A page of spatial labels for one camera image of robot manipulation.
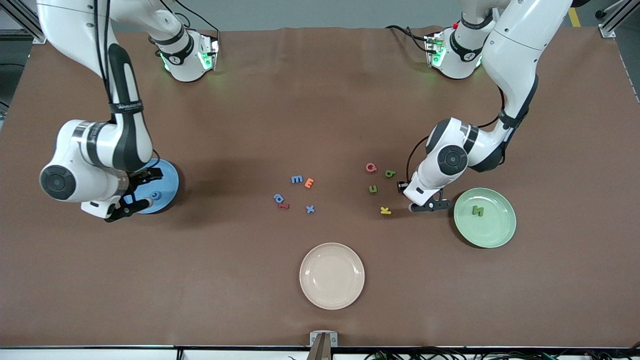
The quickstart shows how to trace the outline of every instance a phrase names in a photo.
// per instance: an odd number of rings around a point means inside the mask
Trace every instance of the gray floor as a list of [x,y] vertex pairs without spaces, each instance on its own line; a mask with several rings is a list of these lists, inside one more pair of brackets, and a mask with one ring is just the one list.
[[[35,0],[26,0],[35,7]],[[453,0],[182,0],[182,3],[217,25],[221,31],[268,30],[278,28],[343,27],[383,28],[390,24],[414,28],[428,25],[450,26],[460,17],[460,6]],[[596,26],[594,13],[613,0],[592,0],[578,8],[582,26]],[[171,5],[178,11],[179,6]],[[203,21],[184,12],[194,28],[209,28]],[[564,26],[571,26],[567,17]],[[17,28],[0,10],[0,29]],[[115,24],[116,31],[137,31]],[[640,12],[633,14],[616,33],[616,41],[631,80],[640,84]],[[0,63],[25,64],[31,49],[29,42],[0,41]],[[0,66],[0,101],[11,104],[22,74],[18,66]]]

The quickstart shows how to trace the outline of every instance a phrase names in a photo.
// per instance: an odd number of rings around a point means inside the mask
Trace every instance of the brown table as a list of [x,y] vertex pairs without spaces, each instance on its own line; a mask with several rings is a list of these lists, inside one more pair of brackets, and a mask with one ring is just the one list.
[[[395,189],[439,120],[495,116],[482,69],[445,79],[389,30],[281,29],[223,34],[218,71],[179,83],[146,37],[118,36],[182,192],[164,213],[113,224],[45,196],[38,173],[60,126],[108,109],[94,74],[35,46],[0,133],[0,345],[295,345],[314,329],[341,345],[640,337],[640,116],[615,42],[595,28],[564,28],[549,45],[506,163],[445,189],[511,201],[518,229],[498,249],[462,241],[450,213],[407,212]],[[370,175],[370,161],[398,174]],[[313,188],[291,184],[297,174]],[[339,311],[298,284],[303,256],[329,241],[352,247],[367,276]]]

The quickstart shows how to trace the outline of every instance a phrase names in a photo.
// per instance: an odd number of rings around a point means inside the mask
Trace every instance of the plate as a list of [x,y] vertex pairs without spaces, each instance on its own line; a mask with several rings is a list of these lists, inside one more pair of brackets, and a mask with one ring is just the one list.
[[[483,210],[482,216],[477,213],[479,209]],[[509,201],[486,188],[474,188],[460,195],[453,219],[460,234],[480,247],[503,246],[516,231],[516,213]]]
[[338,310],[351,305],[364,286],[364,266],[351,248],[339,243],[314,247],[300,266],[302,292],[315,306]]

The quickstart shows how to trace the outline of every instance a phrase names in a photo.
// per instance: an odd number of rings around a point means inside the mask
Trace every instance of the beige plate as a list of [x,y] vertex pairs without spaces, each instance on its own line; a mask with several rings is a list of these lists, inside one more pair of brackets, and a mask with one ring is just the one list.
[[364,286],[364,266],[348,246],[324,243],[314,247],[300,266],[300,286],[317,307],[338,310],[351,305]]

